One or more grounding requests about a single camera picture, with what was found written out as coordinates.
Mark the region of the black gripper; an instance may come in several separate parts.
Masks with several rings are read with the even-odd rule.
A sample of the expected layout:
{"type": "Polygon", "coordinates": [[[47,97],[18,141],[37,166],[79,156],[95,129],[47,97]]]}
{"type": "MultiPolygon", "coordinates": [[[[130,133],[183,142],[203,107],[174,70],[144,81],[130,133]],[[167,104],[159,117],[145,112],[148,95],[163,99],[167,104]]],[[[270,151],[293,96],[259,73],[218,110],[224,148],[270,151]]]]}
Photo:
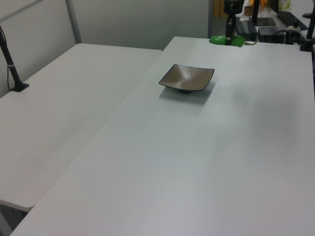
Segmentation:
{"type": "Polygon", "coordinates": [[[225,31],[225,44],[231,45],[234,33],[234,16],[243,10],[244,0],[224,0],[223,12],[228,15],[225,31]]]}

